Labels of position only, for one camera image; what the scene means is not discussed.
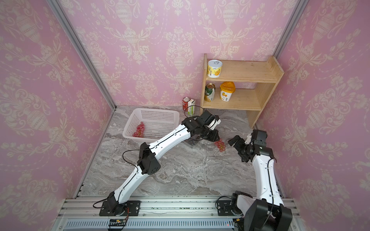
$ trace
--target shelf board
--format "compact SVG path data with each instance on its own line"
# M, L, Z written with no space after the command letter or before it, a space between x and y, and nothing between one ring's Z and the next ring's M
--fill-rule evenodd
M215 97L212 102L204 101L204 108L233 109L260 111L261 105L258 102L254 89L236 89L228 102L220 97L220 89L216 88Z
M276 83L279 80L279 76L273 73L268 62L221 61L221 75L218 78L207 76L207 81Z

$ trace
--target yellow can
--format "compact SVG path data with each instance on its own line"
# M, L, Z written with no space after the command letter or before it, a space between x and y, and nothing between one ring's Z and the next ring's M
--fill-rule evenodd
M234 82L223 82L220 86L221 90L221 99L223 101L229 101L231 95L235 92Z
M222 62L219 60L210 60L208 62L207 75L211 78L217 78L221 73Z

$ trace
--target pink wallpaper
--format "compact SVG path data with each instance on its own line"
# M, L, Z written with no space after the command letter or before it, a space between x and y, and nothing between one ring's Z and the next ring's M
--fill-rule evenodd
M0 1L0 223L48 231L111 110L44 0Z
M118 105L203 95L203 56L265 61L296 0L60 0ZM253 88L239 83L239 88Z
M370 4L310 0L258 120L307 230L370 230Z

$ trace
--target black cable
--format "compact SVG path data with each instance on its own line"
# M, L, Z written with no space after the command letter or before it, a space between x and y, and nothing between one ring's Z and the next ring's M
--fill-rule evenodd
M217 202L218 202L218 200L220 200L221 198L224 198L224 197L227 197L227 198L229 198L229 199L231 200L231 198L230 198L230 197L228 197L228 196L220 196L220 197L216 200L216 203L215 203L216 209L218 209L218 207L217 207Z
M94 208L102 208L102 207L95 207L95 205L96 205L96 204L98 204L99 202L105 201L105 200L107 200L107 199L108 199L108 197L107 197L107 198L104 198L103 200L97 201L97 202L95 202L92 206L93 206Z
M188 106L187 108L185 108L185 110L184 110L184 115L186 116L186 117L188 117L186 114L185 114L185 112L186 112L186 109L188 109L188 108L190 108L190 107L200 107L200 108L202 108L201 106L198 106L198 105L191 105L191 106Z
M263 226L266 224L267 220L268 220L268 219L269 219L269 217L271 216L272 209L273 209L273 207L274 207L274 195L273 195L273 193L272 193L271 180L270 180L270 170L269 170L269 163L270 163L270 161L271 161L271 160L273 160L273 159L274 159L274 158L269 159L269 161L267 162L267 173L268 173L268 175L269 175L269 184L270 184L270 189L271 189L272 205L271 205L270 213L269 213L269 215L267 216L267 218L266 218L265 222L263 223L263 225L261 226L261 229L260 229L260 230L262 230Z
M130 151L145 151L145 150L153 149L153 148L157 147L158 145L160 145L162 142L165 142L166 140L168 140L169 138L171 138L172 136L173 136L173 134L172 134L172 135L170 135L169 137L167 137L167 139L162 140L160 143L156 144L156 145L155 145L154 147L152 147L152 148L145 148L145 149L131 149L131 150L124 151L124 152L122 153L122 158L123 158L123 160L124 160L125 162L127 162L127 163L129 163L129 164L133 165L134 167L136 167L137 171L139 172L139 169L138 169L138 167L137 167L136 165L134 165L134 164L133 164L133 163L131 163L131 162L128 162L128 161L125 159L124 154L125 154L126 152L130 152ZM120 201L121 193L122 193L122 191L123 191L123 189L124 189L125 187L126 187L126 185L121 189L121 191L120 191L120 194L119 194L119 196L118 196L118 200L117 200L117 201Z

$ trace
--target wooden shelf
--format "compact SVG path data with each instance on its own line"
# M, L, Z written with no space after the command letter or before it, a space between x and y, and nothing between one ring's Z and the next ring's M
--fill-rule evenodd
M207 76L207 54L204 54L202 89L205 89L207 81L256 82L257 86L255 89L236 89L228 102L221 100L219 88L216 89L212 102L204 101L204 91L202 91L201 107L246 110L249 126L253 128L284 71L274 56L270 56L266 62L221 61L220 77L210 78Z
M267 62L230 60L221 62L221 75L218 78L207 76L207 81L276 83L278 78L271 72Z
M261 110L256 91L254 89L236 89L228 102L220 97L220 89L216 88L215 98L212 102L204 101L203 108L222 108L233 110Z

